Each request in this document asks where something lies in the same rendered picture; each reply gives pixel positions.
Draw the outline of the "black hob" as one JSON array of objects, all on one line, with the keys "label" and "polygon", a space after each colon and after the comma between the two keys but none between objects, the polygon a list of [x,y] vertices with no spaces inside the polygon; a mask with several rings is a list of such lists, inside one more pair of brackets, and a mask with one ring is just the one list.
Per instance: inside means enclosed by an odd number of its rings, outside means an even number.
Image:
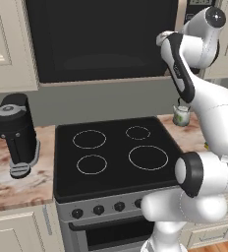
[{"label": "black hob", "polygon": [[54,197],[71,203],[175,186],[181,153],[155,116],[60,125]]}]

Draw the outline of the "glass jar with green contents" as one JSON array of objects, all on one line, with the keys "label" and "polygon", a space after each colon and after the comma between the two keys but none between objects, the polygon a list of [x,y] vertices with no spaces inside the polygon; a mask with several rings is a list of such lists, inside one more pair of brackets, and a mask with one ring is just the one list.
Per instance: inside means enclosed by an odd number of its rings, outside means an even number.
[{"label": "glass jar with green contents", "polygon": [[186,106],[173,106],[173,123],[180,127],[185,127],[190,122],[190,109]]}]

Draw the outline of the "silver oven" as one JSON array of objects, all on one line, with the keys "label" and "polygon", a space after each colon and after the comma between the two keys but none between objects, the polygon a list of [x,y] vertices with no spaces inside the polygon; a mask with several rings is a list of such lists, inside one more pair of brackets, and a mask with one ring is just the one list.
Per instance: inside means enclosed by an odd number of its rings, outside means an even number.
[{"label": "silver oven", "polygon": [[[85,225],[142,216],[142,210],[134,204],[136,199],[142,199],[143,196],[152,192],[165,192],[176,187],[177,182],[173,179],[156,182],[117,179],[63,184],[61,188],[54,190],[54,198],[65,252],[87,252],[86,237],[81,231],[71,231],[68,226],[69,222],[72,222],[74,225]],[[114,209],[114,205],[118,202],[125,203],[125,209],[122,212],[117,212]],[[93,208],[97,205],[104,207],[104,213],[100,216],[93,212]],[[74,209],[82,209],[84,211],[83,216],[78,220],[72,217]],[[92,252],[140,252],[146,240]]]}]

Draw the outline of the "black coffee machine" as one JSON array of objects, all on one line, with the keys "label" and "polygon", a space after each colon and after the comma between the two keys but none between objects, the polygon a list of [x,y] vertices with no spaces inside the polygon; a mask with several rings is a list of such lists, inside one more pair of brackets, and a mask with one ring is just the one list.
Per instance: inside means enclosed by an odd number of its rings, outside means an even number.
[{"label": "black coffee machine", "polygon": [[10,175],[28,176],[38,162],[40,141],[36,137],[26,94],[8,94],[0,104],[0,138],[10,152]]}]

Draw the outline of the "black oven door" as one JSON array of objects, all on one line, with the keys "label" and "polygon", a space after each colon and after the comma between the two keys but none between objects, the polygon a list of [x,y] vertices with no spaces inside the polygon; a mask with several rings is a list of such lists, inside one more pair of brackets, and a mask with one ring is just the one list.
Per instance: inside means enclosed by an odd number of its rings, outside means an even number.
[{"label": "black oven door", "polygon": [[153,221],[142,220],[79,231],[85,236],[86,251],[92,252],[130,245],[148,239],[153,232],[153,227]]}]

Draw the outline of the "cream base cupboard door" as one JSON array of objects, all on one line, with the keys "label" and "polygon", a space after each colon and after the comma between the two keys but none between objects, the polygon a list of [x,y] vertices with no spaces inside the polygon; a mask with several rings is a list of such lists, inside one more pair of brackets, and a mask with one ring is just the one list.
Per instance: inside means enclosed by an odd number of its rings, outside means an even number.
[{"label": "cream base cupboard door", "polygon": [[43,205],[0,212],[0,252],[65,252],[55,205],[45,205],[52,235],[47,232]]}]

